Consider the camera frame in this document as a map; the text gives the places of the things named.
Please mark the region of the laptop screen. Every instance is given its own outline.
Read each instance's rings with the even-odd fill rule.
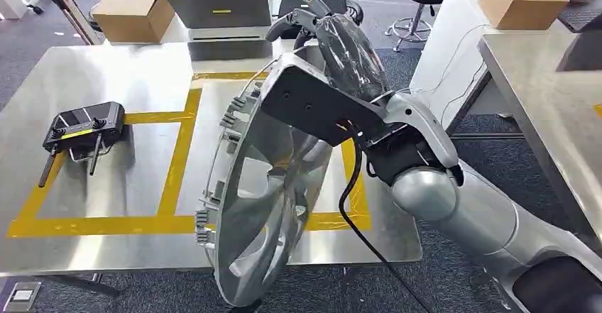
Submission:
[[[168,0],[189,29],[271,25],[268,0]]]
[[[602,31],[582,33],[564,53],[557,71],[602,70]]]

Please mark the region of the cardboard box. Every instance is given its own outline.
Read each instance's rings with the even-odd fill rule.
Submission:
[[[545,30],[569,0],[478,0],[497,29]]]
[[[174,16],[168,0],[101,0],[92,11],[107,40],[159,43]]]

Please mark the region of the metal table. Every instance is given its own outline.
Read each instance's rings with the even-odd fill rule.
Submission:
[[[580,238],[602,237],[602,72],[557,72],[577,35],[484,35],[479,50]]]
[[[0,112],[0,276],[209,267],[192,215],[219,119],[264,64],[191,62],[184,43],[49,49]],[[103,101],[124,105],[132,124],[124,141],[99,159],[94,176],[65,158],[48,190],[37,188],[52,117]],[[352,145],[333,153],[315,219],[290,264],[378,262],[336,213],[352,162]],[[382,182],[360,184],[349,211],[367,238],[391,261],[421,259],[414,219]]]

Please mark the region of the white cable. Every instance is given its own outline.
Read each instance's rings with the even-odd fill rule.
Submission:
[[[491,24],[489,23],[484,23],[484,24],[479,24],[478,26],[475,26],[473,28],[471,28],[469,31],[465,32],[465,34],[460,38],[460,41],[458,42],[458,45],[456,46],[456,49],[454,50],[454,54],[451,55],[451,59],[449,59],[449,62],[447,63],[447,65],[445,66],[445,68],[443,69],[443,73],[441,74],[441,79],[439,80],[439,82],[437,83],[437,86],[431,88],[431,89],[416,89],[415,91],[412,91],[410,87],[406,87],[406,88],[402,88],[399,89],[398,92],[404,92],[404,91],[412,91],[412,94],[417,94],[417,93],[424,93],[424,92],[431,92],[433,91],[433,94],[439,89],[439,87],[441,86],[441,84],[443,83],[443,81],[445,81],[445,79],[447,79],[447,77],[452,73],[451,71],[447,73],[447,70],[449,69],[449,66],[452,65],[452,63],[454,62],[454,58],[456,57],[456,54],[458,53],[458,50],[460,49],[460,45],[462,44],[462,42],[464,41],[464,39],[468,36],[468,34],[470,34],[471,32],[473,32],[474,30],[478,29],[478,28],[482,28],[482,27],[491,27]]]
[[[445,107],[443,108],[443,113],[441,113],[441,118],[439,119],[439,123],[441,125],[443,125],[443,117],[445,116],[445,111],[447,110],[447,107],[449,107],[449,105],[458,100],[461,99],[462,97],[464,97],[466,95],[466,93],[468,93],[469,89],[471,88],[472,84],[475,82],[476,79],[476,75],[478,74],[479,71],[481,71],[481,68],[483,68],[483,66],[485,65],[485,61],[482,60],[481,61],[481,65],[478,66],[478,69],[476,70],[476,72],[474,72],[474,74],[472,74],[472,80],[470,81],[468,87],[464,90],[464,93],[460,94],[459,96],[453,98],[452,100],[449,100],[447,102],[447,104],[445,104]]]

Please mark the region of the white desk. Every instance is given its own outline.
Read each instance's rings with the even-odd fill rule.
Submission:
[[[460,114],[462,106],[487,73],[486,66],[481,66],[483,59],[476,47],[483,34],[569,33],[559,21],[555,21],[547,31],[499,31],[487,25],[489,20],[478,0],[444,0],[437,14],[410,90],[429,105],[445,128],[449,128]],[[497,87],[485,87],[470,113],[507,111]]]

